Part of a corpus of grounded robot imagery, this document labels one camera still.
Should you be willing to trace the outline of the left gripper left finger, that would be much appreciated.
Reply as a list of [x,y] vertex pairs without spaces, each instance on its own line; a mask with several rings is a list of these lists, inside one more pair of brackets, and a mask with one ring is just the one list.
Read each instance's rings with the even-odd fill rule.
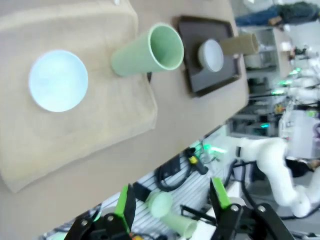
[[131,184],[120,192],[115,210],[97,218],[77,217],[65,236],[66,240],[131,240],[136,212],[136,197]]

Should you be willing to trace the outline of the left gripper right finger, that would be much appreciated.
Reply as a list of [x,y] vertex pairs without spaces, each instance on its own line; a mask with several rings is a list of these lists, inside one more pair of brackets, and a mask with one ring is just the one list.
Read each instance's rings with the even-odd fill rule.
[[253,208],[232,203],[221,179],[210,181],[210,202],[215,214],[212,240],[235,240],[237,234],[249,240],[293,240],[294,236],[267,203]]

